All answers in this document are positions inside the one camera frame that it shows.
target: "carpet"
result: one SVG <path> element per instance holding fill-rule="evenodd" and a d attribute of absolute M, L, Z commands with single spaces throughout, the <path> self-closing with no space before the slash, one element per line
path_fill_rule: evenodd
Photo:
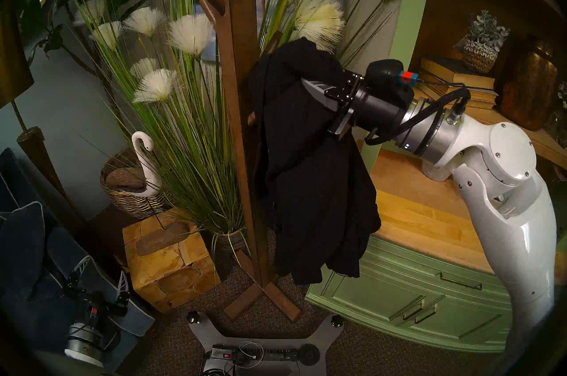
<path fill-rule="evenodd" d="M 270 235 L 273 252 L 274 236 Z M 301 310 L 292 323 L 265 296 L 260 297 L 240 318 L 231 322 L 223 313 L 251 281 L 236 264 L 221 262 L 223 281 L 216 288 L 168 314 L 157 314 L 156 322 L 126 358 L 122 376 L 196 376 L 204 349 L 185 319 L 187 312 L 206 312 L 225 336 L 303 338 L 310 336 L 329 314 L 304 301 L 307 287 L 298 287 L 290 276 L 278 287 Z M 346 321 L 345 328 L 327 353 L 329 376 L 478 375 L 496 354 L 455 352 L 415 344 Z"/>

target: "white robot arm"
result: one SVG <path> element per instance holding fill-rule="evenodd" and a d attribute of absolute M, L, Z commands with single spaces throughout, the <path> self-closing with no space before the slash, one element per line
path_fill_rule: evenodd
<path fill-rule="evenodd" d="M 553 307 L 555 214 L 534 147 L 515 124 L 484 125 L 464 114 L 465 88 L 435 102 L 413 101 L 409 85 L 416 80 L 390 59 L 371 63 L 364 77 L 345 71 L 344 86 L 302 79 L 317 101 L 338 112 L 329 132 L 341 137 L 360 126 L 371 131 L 367 144 L 393 138 L 433 165 L 436 180 L 453 175 L 486 259 L 510 294 L 506 350 L 517 349 Z M 451 101 L 453 108 L 444 108 Z"/>
<path fill-rule="evenodd" d="M 555 214 L 530 138 L 511 123 L 468 115 L 435 168 L 453 176 L 488 263 L 512 304 L 507 348 L 524 342 L 553 308 Z"/>

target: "wicker basket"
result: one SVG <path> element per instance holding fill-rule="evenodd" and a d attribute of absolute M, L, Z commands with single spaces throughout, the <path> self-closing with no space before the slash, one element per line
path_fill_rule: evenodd
<path fill-rule="evenodd" d="M 217 234 L 217 249 L 222 251 L 233 251 L 237 252 L 238 250 L 243 250 L 244 252 L 248 251 L 246 246 L 246 241 L 244 239 L 244 234 L 242 231 L 236 231 L 234 233 L 230 233 L 230 241 L 228 234 Z"/>
<path fill-rule="evenodd" d="M 498 52 L 483 43 L 467 40 L 464 45 L 464 65 L 480 74 L 486 74 L 492 69 L 496 57 Z"/>
<path fill-rule="evenodd" d="M 100 172 L 100 184 L 102 185 L 104 192 L 117 208 L 138 219 L 146 219 L 150 216 L 154 216 L 156 213 L 161 213 L 162 211 L 171 208 L 163 189 L 155 196 L 140 198 L 139 196 L 134 196 L 126 191 L 106 185 L 106 177 L 112 171 L 126 167 L 140 167 L 136 153 L 132 149 L 125 149 L 118 152 L 108 160 Z"/>

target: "coat rack base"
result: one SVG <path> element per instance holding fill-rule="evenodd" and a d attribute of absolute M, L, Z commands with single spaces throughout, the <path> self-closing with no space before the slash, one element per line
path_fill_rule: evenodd
<path fill-rule="evenodd" d="M 252 306 L 258 298 L 266 294 L 272 302 L 291 320 L 295 321 L 301 311 L 297 306 L 284 295 L 283 292 L 275 285 L 279 279 L 278 275 L 274 275 L 272 280 L 264 287 L 258 286 L 254 280 L 254 269 L 252 261 L 242 251 L 237 251 L 237 259 L 244 272 L 252 279 L 252 285 L 246 289 L 240 296 L 235 299 L 228 307 L 225 308 L 225 314 L 234 320 Z"/>

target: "drawer handle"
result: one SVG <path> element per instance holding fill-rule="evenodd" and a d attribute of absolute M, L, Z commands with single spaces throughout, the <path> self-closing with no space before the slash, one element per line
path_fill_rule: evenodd
<path fill-rule="evenodd" d="M 456 284 L 456 285 L 464 286 L 465 288 L 476 289 L 476 290 L 483 290 L 483 284 L 482 284 L 482 283 L 479 283 L 479 284 L 477 284 L 477 285 L 475 285 L 475 286 L 472 286 L 472 285 L 468 285 L 468 284 L 466 284 L 466 283 L 461 283 L 460 281 L 457 281 L 457 280 L 446 279 L 445 277 L 443 277 L 443 273 L 442 273 L 442 272 L 439 273 L 439 278 L 440 278 L 441 280 L 443 280 L 443 281 L 448 281 L 449 283 L 454 283 L 454 284 Z"/>
<path fill-rule="evenodd" d="M 412 312 L 412 313 L 409 314 L 409 315 L 404 315 L 404 316 L 402 317 L 402 319 L 405 321 L 405 320 L 407 320 L 407 319 L 413 318 L 415 315 L 417 315 L 417 314 L 418 314 L 419 312 L 421 312 L 422 310 L 423 310 L 423 308 L 418 307 L 416 311 Z"/>
<path fill-rule="evenodd" d="M 437 311 L 436 311 L 435 309 L 433 309 L 433 312 L 431 312 L 428 316 L 426 316 L 426 317 L 420 319 L 419 321 L 418 321 L 417 318 L 416 318 L 415 324 L 419 324 L 419 323 L 421 323 L 422 321 L 427 320 L 427 318 L 429 318 L 430 316 L 435 315 L 436 313 L 437 313 Z"/>

